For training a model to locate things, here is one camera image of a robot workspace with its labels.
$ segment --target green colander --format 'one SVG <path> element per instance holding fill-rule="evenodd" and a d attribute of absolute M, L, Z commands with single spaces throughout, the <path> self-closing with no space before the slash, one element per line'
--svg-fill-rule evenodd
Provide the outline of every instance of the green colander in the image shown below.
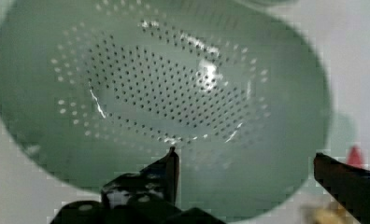
<path fill-rule="evenodd" d="M 255 217 L 307 178 L 329 112 L 303 38 L 235 1 L 19 0 L 1 27 L 2 120 L 81 189 L 175 145 L 178 207 Z"/>

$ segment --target blurry object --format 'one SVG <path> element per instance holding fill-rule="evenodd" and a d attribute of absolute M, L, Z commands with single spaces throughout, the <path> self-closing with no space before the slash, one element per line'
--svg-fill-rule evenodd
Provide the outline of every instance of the blurry object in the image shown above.
<path fill-rule="evenodd" d="M 317 209 L 314 212 L 314 221 L 319 224 L 346 224 L 342 217 L 327 209 Z"/>
<path fill-rule="evenodd" d="M 370 171 L 346 165 L 321 153 L 317 154 L 314 166 L 316 180 L 361 223 L 370 224 Z"/>
<path fill-rule="evenodd" d="M 363 155 L 357 146 L 351 148 L 348 155 L 347 165 L 363 169 Z"/>

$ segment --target red object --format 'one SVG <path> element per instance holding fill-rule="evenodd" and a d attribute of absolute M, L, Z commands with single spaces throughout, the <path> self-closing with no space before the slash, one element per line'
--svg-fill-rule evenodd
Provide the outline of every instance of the red object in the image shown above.
<path fill-rule="evenodd" d="M 351 151 L 348 155 L 347 165 L 361 169 L 363 168 L 363 155 L 357 146 L 351 148 Z"/>

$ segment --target white surface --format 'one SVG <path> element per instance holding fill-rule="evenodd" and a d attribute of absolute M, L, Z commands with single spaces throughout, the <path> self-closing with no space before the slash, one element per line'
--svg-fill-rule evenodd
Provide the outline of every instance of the white surface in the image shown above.
<path fill-rule="evenodd" d="M 10 2 L 0 0 L 0 20 Z M 370 0 L 301 0 L 270 12 L 299 28 L 326 66 L 335 109 L 326 152 L 345 157 L 357 143 L 370 169 Z M 317 200 L 311 194 L 318 192 L 315 184 L 306 182 L 287 203 L 243 223 L 302 223 L 299 204 Z M 40 171 L 9 140 L 0 121 L 0 224 L 49 223 L 56 209 L 78 200 L 98 200 L 98 196 Z"/>

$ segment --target plastic strainer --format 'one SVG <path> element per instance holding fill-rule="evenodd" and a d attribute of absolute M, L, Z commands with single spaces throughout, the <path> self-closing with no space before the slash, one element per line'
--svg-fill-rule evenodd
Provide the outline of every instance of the plastic strainer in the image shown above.
<path fill-rule="evenodd" d="M 301 186 L 325 81 L 295 31 L 229 0 L 20 0 L 0 33 L 0 113 L 31 160 L 98 191 L 174 144 L 178 206 L 225 220 Z"/>

